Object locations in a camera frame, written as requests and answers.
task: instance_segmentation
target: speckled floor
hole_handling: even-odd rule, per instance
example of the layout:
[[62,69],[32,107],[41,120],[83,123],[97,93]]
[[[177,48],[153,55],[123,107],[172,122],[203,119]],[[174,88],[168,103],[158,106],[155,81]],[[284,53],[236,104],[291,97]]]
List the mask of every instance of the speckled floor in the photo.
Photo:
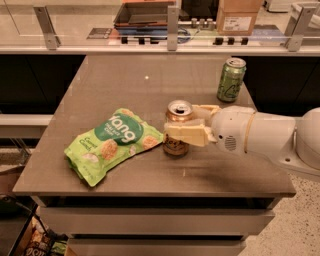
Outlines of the speckled floor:
[[[17,164],[17,154],[8,153],[0,150],[2,163],[10,165],[11,158]],[[297,194],[280,201],[275,218],[258,236],[246,240],[247,247],[239,256],[320,255],[320,183],[288,175]]]

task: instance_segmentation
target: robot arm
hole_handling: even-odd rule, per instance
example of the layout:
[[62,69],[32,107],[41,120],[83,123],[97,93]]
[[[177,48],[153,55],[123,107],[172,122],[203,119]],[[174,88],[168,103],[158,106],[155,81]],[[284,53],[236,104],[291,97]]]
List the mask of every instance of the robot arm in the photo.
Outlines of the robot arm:
[[320,179],[320,108],[295,118],[239,106],[198,107],[203,110],[196,110],[196,118],[202,123],[196,130],[190,132],[195,128],[192,123],[187,129],[185,124],[170,124],[167,133],[196,146],[215,142],[224,152],[264,156],[297,174]]

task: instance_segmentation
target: aluminum can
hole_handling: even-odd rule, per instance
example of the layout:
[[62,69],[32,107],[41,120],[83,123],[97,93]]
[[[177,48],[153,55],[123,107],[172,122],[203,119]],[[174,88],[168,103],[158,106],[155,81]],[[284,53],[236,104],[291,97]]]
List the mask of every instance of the aluminum can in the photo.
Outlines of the aluminum can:
[[[183,123],[193,118],[192,105],[184,100],[174,100],[169,103],[166,112],[166,122]],[[189,144],[181,140],[175,140],[166,134],[163,142],[163,150],[169,155],[183,156],[189,150]]]
[[240,58],[227,59],[221,72],[217,97],[224,102],[234,102],[238,98],[243,77],[246,72],[246,62]]

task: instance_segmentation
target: drawer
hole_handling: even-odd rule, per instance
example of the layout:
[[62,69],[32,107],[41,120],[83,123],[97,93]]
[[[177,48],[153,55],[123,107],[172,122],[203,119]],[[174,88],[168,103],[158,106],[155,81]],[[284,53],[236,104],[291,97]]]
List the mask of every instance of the drawer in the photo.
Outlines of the drawer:
[[245,248],[245,242],[69,239],[68,246],[77,256],[235,256]]
[[113,235],[257,235],[274,218],[272,210],[42,208],[52,230]]

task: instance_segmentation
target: snack bag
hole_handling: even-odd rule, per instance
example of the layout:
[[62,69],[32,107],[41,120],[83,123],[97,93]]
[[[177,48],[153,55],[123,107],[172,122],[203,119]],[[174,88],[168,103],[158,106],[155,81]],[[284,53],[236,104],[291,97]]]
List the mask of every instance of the snack bag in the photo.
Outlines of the snack bag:
[[79,135],[64,150],[69,165],[91,187],[122,161],[162,143],[163,134],[128,109]]

